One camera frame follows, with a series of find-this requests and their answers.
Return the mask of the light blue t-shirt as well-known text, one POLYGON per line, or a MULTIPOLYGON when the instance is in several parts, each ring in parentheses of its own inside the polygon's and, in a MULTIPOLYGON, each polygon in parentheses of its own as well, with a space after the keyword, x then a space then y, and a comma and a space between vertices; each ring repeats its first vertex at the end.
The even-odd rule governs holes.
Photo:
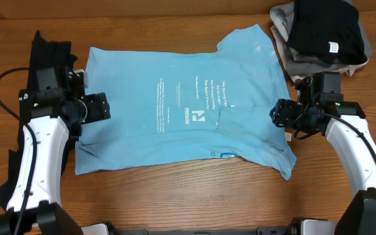
POLYGON ((270 110, 289 92, 271 39, 237 29, 212 53, 89 51, 88 93, 110 118, 86 124, 77 174, 242 157, 289 179, 296 162, 270 110))

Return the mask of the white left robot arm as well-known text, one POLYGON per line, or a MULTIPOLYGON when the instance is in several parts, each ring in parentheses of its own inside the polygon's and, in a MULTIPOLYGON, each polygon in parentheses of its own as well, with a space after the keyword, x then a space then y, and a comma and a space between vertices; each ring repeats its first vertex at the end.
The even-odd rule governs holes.
POLYGON ((0 234, 25 234, 33 227, 41 234, 114 234, 109 223, 80 227, 60 197, 66 147, 81 135, 82 124, 110 118, 106 95, 47 87, 24 93, 21 101, 32 106, 20 116, 22 158, 0 215, 0 234))

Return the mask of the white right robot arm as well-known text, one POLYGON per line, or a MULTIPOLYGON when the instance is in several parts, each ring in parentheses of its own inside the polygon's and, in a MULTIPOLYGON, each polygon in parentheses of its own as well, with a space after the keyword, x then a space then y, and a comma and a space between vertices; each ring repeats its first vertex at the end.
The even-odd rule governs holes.
POLYGON ((279 99, 270 110, 277 127, 290 127, 306 137, 322 134, 339 157, 353 199, 336 223, 303 219, 300 234, 376 234, 376 145, 366 116, 356 102, 298 104, 279 99))

